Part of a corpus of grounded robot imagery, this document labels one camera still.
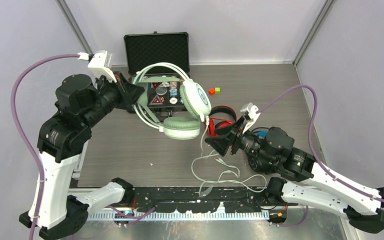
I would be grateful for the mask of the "red headphones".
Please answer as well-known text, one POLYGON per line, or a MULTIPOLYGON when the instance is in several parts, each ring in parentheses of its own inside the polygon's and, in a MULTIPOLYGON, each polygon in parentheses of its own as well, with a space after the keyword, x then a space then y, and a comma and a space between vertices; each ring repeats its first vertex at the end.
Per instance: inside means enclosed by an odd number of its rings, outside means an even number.
POLYGON ((229 106, 226 106, 226 105, 214 106, 211 109, 210 114, 209 114, 209 122, 207 124, 207 130, 206 130, 207 135, 209 137, 215 137, 214 136, 215 125, 220 123, 220 122, 223 122, 223 121, 227 121, 228 123, 235 123, 237 121, 237 114, 236 114, 235 110, 229 106), (214 116, 216 114, 227 115, 230 117, 230 119, 225 119, 225 118, 214 116))

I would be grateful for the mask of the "black blue headphones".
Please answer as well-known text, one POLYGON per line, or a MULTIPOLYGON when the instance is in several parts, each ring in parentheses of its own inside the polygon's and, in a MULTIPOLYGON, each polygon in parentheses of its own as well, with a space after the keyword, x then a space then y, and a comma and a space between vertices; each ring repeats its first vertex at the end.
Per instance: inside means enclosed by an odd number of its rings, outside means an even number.
POLYGON ((279 127, 267 128, 265 131, 256 128, 251 133, 253 144, 250 152, 246 153, 248 165, 259 174, 277 173, 289 154, 286 149, 287 133, 279 127))

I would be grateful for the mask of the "mint green headphones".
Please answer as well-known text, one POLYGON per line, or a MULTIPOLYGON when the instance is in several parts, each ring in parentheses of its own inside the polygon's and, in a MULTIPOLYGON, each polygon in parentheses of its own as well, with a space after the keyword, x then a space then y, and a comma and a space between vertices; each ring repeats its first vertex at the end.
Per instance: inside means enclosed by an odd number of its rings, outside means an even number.
POLYGON ((194 82, 179 66, 169 62, 158 62, 148 65, 138 71, 132 79, 132 84, 142 86, 144 83, 181 82, 178 94, 183 100, 190 117, 172 116, 164 121, 159 121, 155 114, 145 103, 146 93, 143 93, 137 103, 132 107, 136 115, 151 128, 164 133, 175 140, 191 140, 199 136, 201 123, 209 123, 209 115, 212 110, 210 100, 200 84, 194 82), (183 81, 173 77, 159 77, 145 75, 153 68, 164 67, 175 71, 183 81))

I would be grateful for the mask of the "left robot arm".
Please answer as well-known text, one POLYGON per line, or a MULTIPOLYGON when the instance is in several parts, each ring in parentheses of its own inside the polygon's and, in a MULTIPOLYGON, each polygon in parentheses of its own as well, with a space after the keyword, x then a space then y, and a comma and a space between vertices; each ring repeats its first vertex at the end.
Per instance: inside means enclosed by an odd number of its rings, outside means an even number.
POLYGON ((68 193, 75 166, 92 128, 114 109, 125 110, 137 103, 145 89, 128 82, 117 72, 115 81, 105 76, 96 79, 97 86, 85 74, 66 77, 56 89, 57 112, 39 130, 37 148, 44 178, 38 182, 43 192, 39 212, 34 209, 19 216, 28 228, 39 227, 44 240, 59 240, 77 233, 89 215, 107 206, 128 207, 134 199, 132 184, 116 177, 107 185, 83 195, 68 193))

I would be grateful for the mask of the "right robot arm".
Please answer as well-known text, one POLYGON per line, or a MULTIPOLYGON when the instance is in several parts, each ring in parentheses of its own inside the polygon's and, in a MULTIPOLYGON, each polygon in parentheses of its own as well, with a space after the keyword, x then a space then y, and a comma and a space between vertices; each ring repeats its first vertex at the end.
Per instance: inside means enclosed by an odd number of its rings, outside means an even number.
POLYGON ((342 180, 312 154, 296 148, 294 139, 279 127, 269 128, 262 137, 245 130, 240 119, 226 134, 207 137, 205 142, 221 156, 242 150, 254 172, 271 175, 262 192, 271 205, 306 205, 333 213, 366 233, 384 230, 384 187, 342 180))

